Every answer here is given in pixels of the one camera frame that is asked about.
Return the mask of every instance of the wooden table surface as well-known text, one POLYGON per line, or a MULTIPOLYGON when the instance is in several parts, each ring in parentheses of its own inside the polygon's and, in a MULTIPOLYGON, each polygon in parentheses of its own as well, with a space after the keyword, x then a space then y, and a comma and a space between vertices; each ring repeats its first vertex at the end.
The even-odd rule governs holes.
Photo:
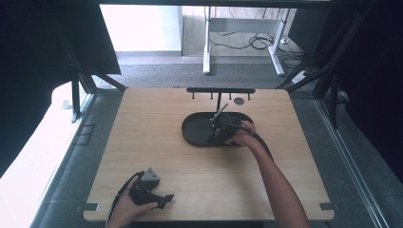
MULTIPOLYGON (((248 115, 266 141, 274 160, 299 196, 309 219, 332 219, 333 210, 312 153, 284 90, 222 94, 225 111, 248 115), (233 101, 241 97, 245 104, 233 101)), ((182 88, 129 88, 112 127, 87 203, 87 220, 106 220, 121 186, 136 172, 152 167, 161 177, 153 193, 175 194, 163 210, 137 220, 262 220, 274 219, 258 165, 246 147, 201 148, 182 137, 182 122, 195 112, 214 112, 217 95, 192 94, 182 88)))

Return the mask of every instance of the gray floor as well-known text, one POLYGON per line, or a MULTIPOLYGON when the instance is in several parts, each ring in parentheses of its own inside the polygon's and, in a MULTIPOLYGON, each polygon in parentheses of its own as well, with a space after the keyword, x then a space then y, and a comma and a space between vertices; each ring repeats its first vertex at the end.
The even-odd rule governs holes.
MULTIPOLYGON (((202 75, 201 58, 182 58, 177 52, 118 53, 123 75, 111 75, 131 87, 254 87, 274 88, 276 76, 265 57, 214 59, 212 74, 202 75)), ((77 132, 74 143, 52 183, 32 227, 105 227, 83 219, 86 198, 103 156, 123 92, 96 80, 100 87, 77 132)), ((297 116, 336 212, 329 221, 313 220, 313 227, 376 227, 365 200, 341 159, 331 131, 311 96, 315 82, 291 94, 297 116)), ((371 144, 363 137, 343 104, 338 106, 338 131, 367 182, 390 227, 403 227, 403 186, 371 144)), ((276 227, 274 221, 253 223, 157 223, 135 227, 276 227)))

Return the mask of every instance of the forearm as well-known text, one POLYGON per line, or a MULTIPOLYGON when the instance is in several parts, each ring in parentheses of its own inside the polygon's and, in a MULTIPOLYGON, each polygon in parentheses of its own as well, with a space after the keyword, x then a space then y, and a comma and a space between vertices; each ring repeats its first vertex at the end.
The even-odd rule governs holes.
POLYGON ((254 154, 278 226, 309 227, 305 211, 296 192, 257 140, 248 145, 254 154))

